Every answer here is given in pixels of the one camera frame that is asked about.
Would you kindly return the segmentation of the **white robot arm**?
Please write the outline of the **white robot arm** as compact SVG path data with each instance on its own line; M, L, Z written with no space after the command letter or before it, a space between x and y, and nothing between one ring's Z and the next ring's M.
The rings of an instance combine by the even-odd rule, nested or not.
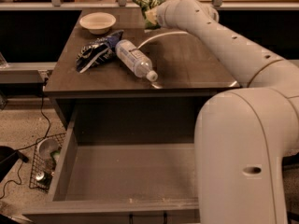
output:
M198 37L239 83L209 99L194 132L201 224L288 224L282 160L298 147L295 64L219 24L196 0L157 8L157 22Z

